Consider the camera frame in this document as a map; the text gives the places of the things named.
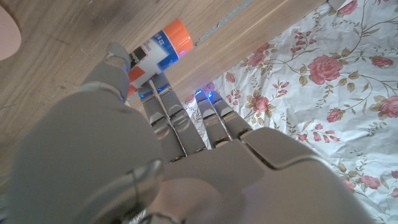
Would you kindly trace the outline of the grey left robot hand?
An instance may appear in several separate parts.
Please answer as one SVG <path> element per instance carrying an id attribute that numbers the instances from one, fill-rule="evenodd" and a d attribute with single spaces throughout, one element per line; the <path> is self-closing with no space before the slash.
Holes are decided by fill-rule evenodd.
<path id="1" fill-rule="evenodd" d="M 252 129 L 213 92 L 199 93 L 207 149 L 165 77 L 126 105 L 131 60 L 112 43 L 78 91 L 21 141 L 4 223 L 371 223 L 313 150 Z"/>

